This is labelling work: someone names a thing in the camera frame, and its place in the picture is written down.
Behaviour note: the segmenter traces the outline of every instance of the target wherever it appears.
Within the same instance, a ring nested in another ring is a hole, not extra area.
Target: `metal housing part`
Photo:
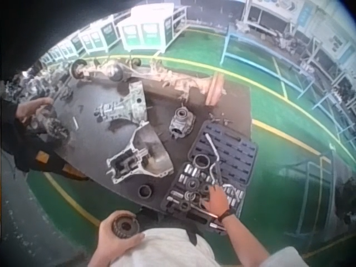
[[[193,130],[195,115],[186,107],[180,107],[175,111],[169,125],[169,131],[175,139],[184,138]]]
[[[129,145],[106,160],[114,184],[135,174],[162,178],[173,173],[173,164],[158,135],[149,122],[142,122]]]
[[[144,87],[141,81],[130,83],[130,93],[121,99],[111,103],[101,104],[94,110],[94,116],[100,121],[113,121],[125,119],[134,123],[147,121],[146,99]]]

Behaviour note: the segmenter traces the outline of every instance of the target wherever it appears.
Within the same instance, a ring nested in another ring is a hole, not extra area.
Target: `hand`
[[[203,205],[208,212],[219,217],[229,209],[228,197],[224,189],[218,185],[209,186],[209,194],[210,200],[204,201]]]
[[[134,248],[142,242],[145,237],[143,233],[139,233],[128,239],[120,239],[113,233],[113,221],[115,218],[124,215],[136,217],[135,214],[126,210],[114,211],[100,223],[98,246],[89,266],[107,266],[115,259],[123,256],[129,249]]]
[[[52,105],[52,104],[53,104],[53,99],[51,99],[50,97],[42,97],[36,100],[20,103],[17,106],[16,118],[19,119],[20,121],[24,121],[30,116],[36,114],[36,111],[40,107]]]

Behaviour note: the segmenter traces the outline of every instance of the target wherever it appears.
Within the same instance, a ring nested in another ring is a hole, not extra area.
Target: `black tool case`
[[[212,185],[209,167],[216,161],[216,156],[205,137],[209,134],[220,156],[220,170],[223,184],[231,184],[236,188],[239,202],[234,201],[235,194],[229,187],[225,192],[230,207],[236,210],[239,217],[245,199],[247,186],[252,177],[253,167],[257,156],[257,144],[247,137],[223,125],[205,121],[188,153],[188,162],[178,171],[169,191],[161,203],[161,208],[172,216],[189,219],[198,223],[205,230],[225,234],[225,230],[218,220],[207,214],[199,199],[207,200],[207,188]],[[210,159],[209,167],[196,169],[193,160],[196,155],[203,154]]]

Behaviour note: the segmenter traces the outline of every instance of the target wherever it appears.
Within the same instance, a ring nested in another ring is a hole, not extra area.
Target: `wristwatch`
[[[228,210],[226,210],[223,214],[221,214],[221,216],[219,216],[217,220],[218,220],[219,222],[222,222],[222,220],[223,220],[225,217],[228,217],[228,216],[233,215],[233,214],[235,214],[235,213],[236,213],[236,211],[235,211],[234,209],[228,209]]]

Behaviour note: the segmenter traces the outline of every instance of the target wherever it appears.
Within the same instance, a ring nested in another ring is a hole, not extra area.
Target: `metal ring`
[[[182,212],[187,212],[190,210],[190,203],[186,200],[182,200],[180,201],[179,203],[179,209],[182,211]]]
[[[112,223],[112,231],[118,238],[130,238],[140,231],[139,222],[130,215],[117,217]]]
[[[185,184],[188,191],[196,191],[199,185],[200,185],[199,180],[194,177],[188,178]]]
[[[193,165],[200,170],[205,170],[210,165],[210,158],[205,154],[197,154],[193,159]]]
[[[138,190],[139,197],[149,199],[152,195],[152,188],[149,185],[141,185]]]

